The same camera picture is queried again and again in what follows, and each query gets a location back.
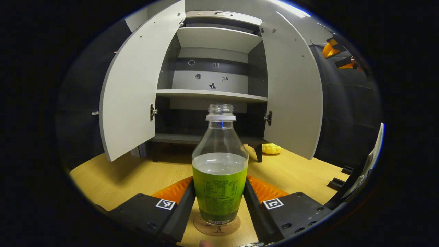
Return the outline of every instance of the table surface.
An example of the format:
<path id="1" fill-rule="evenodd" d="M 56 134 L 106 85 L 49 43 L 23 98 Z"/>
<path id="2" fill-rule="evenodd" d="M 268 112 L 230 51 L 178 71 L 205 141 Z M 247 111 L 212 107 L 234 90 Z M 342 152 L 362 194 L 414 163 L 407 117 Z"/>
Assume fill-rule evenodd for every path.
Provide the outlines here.
<path id="1" fill-rule="evenodd" d="M 123 155 L 113 162 L 101 154 L 70 172 L 72 179 L 89 200 L 110 211 L 138 193 L 151 195 L 162 188 L 192 175 L 191 152 L 194 146 L 170 145 L 161 153 L 159 162 Z M 349 177 L 342 169 L 318 159 L 307 160 L 285 149 L 278 155 L 264 155 L 257 162 L 255 150 L 245 145 L 250 157 L 248 174 L 262 179 L 288 193 L 303 192 L 317 202 L 325 204 L 337 192 L 326 185 L 334 177 L 346 181 Z M 193 225 L 199 214 L 198 203 L 191 216 L 181 243 L 198 246 L 200 240 L 209 240 L 215 247 L 257 242 L 257 236 L 244 197 L 238 211 L 240 228 L 227 236 L 208 236 Z"/>

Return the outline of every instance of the cabinet door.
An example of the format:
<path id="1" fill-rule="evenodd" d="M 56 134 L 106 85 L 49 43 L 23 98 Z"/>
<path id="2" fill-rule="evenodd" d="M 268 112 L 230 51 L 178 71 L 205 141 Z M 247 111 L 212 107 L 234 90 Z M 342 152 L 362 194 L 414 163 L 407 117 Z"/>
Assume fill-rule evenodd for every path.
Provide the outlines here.
<path id="1" fill-rule="evenodd" d="M 185 19 L 184 0 L 140 26 L 115 55 L 101 91 L 99 125 L 107 159 L 114 161 L 155 136 L 150 105 L 163 58 Z"/>
<path id="2" fill-rule="evenodd" d="M 312 159 L 320 136 L 323 93 L 314 57 L 297 29 L 280 13 L 262 20 L 267 73 L 264 139 Z"/>

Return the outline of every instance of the door hinge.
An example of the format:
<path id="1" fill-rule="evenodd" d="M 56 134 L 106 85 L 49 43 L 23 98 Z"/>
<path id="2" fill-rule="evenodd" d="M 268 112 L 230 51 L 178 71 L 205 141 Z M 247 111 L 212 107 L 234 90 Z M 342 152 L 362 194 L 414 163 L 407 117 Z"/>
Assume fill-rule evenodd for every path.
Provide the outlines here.
<path id="1" fill-rule="evenodd" d="M 272 115 L 273 114 L 271 112 L 268 112 L 268 115 L 264 116 L 264 120 L 267 121 L 268 125 L 271 125 L 271 117 L 272 117 Z"/>
<path id="2" fill-rule="evenodd" d="M 152 121 L 152 119 L 154 118 L 154 115 L 158 114 L 158 110 L 155 109 L 154 110 L 154 105 L 151 104 L 150 108 L 149 108 L 149 120 Z"/>

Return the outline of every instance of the cork coaster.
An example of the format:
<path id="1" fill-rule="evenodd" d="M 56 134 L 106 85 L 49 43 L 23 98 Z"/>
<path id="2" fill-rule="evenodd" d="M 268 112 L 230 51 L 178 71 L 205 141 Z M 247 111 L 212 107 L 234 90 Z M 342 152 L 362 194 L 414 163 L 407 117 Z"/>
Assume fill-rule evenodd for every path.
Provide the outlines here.
<path id="1" fill-rule="evenodd" d="M 209 224 L 205 220 L 203 220 L 201 215 L 196 215 L 194 217 L 194 226 L 198 231 L 206 235 L 226 236 L 238 230 L 239 226 L 241 226 L 241 219 L 236 216 L 236 218 L 232 222 L 222 225 L 214 225 Z"/>

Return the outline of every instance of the green label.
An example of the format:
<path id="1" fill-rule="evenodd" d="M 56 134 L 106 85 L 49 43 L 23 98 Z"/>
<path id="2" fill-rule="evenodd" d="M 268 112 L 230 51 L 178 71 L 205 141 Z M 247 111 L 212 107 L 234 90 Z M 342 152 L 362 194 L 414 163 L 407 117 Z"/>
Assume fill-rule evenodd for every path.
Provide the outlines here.
<path id="1" fill-rule="evenodd" d="M 212 219 L 203 218 L 211 223 L 233 220 L 218 216 L 229 216 L 236 212 L 241 203 L 244 191 L 247 167 L 240 172 L 229 175 L 213 175 L 201 172 L 192 167 L 194 173 L 195 193 L 198 206 L 203 215 L 211 215 Z"/>

